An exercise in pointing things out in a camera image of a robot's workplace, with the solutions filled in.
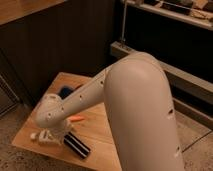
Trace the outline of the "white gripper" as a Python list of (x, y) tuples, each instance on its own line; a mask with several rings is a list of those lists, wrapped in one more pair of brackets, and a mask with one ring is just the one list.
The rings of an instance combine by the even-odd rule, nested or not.
[(71, 122), (67, 119), (57, 123), (50, 128), (52, 136), (58, 140), (62, 140), (64, 136), (71, 130)]

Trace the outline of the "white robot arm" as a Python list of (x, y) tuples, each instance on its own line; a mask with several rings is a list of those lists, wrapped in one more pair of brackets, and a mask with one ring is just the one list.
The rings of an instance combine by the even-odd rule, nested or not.
[(155, 57), (129, 54), (66, 98), (44, 95), (35, 122), (55, 128), (99, 103), (105, 105), (122, 171), (185, 171), (169, 82)]

